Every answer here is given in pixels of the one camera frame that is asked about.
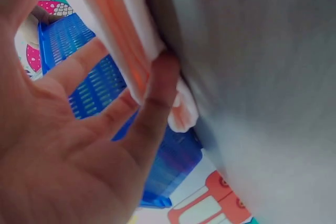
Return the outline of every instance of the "hand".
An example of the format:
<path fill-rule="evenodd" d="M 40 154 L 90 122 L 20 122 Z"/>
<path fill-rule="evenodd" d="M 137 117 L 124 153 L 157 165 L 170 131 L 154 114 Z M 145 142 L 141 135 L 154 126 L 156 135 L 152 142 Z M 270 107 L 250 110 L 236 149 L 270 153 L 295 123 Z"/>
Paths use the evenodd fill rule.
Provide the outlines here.
<path fill-rule="evenodd" d="M 49 14 L 40 6 L 35 6 L 28 17 L 22 22 L 19 30 L 22 32 L 27 43 L 34 49 L 39 50 L 39 40 L 37 26 L 39 22 L 43 22 L 47 25 L 52 24 L 63 18 L 62 16 L 56 16 Z"/>
<path fill-rule="evenodd" d="M 36 82 L 24 73 L 14 35 L 36 1 L 0 1 L 0 223 L 126 223 L 163 138 L 179 63 L 167 53 L 153 63 L 138 117 L 111 142 L 138 109 L 128 90 L 81 121 L 67 99 L 108 53 L 98 39 Z"/>

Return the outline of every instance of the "folded towel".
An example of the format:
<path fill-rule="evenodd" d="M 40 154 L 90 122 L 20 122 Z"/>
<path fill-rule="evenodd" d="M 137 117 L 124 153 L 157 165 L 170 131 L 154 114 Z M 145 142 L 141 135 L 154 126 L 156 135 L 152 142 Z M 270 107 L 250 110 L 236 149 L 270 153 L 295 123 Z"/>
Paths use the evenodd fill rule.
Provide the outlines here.
<path fill-rule="evenodd" d="M 165 50 L 145 0 L 67 0 L 85 24 L 105 44 L 133 98 L 142 103 L 150 63 Z M 198 111 L 190 90 L 180 78 L 168 123 L 176 132 L 196 124 Z"/>

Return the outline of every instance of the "gray fabric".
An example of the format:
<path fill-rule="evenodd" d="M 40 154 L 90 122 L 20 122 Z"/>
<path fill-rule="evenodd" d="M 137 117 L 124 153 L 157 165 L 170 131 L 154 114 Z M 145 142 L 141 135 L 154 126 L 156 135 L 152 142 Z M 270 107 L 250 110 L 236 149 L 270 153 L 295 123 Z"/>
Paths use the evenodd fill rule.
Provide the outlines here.
<path fill-rule="evenodd" d="M 260 223 L 335 223 L 335 0 L 148 0 L 198 136 Z"/>

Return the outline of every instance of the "blue plastic crate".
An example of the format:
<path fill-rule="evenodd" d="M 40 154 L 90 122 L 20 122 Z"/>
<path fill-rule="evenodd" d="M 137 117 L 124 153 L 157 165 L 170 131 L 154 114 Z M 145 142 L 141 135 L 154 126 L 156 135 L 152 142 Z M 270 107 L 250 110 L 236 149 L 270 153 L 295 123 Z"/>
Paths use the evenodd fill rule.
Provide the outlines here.
<path fill-rule="evenodd" d="M 43 74 L 61 63 L 94 36 L 95 34 L 85 26 L 77 14 L 72 14 L 50 26 L 39 24 Z M 111 56 L 106 56 L 69 97 L 75 117 L 83 119 L 101 112 L 125 88 L 126 83 L 118 67 Z M 125 136 L 134 118 L 135 115 L 128 120 L 113 138 L 114 141 Z M 201 158 L 201 146 L 196 141 L 193 131 L 175 133 L 167 127 L 163 142 L 145 183 L 140 206 L 171 207 L 170 194 Z"/>

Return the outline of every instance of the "pink fabric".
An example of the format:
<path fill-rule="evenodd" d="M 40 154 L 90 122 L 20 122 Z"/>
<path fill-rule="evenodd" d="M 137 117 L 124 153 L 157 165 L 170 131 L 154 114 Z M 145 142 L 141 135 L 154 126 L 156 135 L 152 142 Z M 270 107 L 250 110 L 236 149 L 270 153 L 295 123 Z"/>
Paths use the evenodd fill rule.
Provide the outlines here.
<path fill-rule="evenodd" d="M 67 0 L 110 51 L 133 98 L 142 103 L 150 62 L 165 49 L 145 0 Z M 196 124 L 198 111 L 190 90 L 180 78 L 168 123 L 176 132 Z"/>

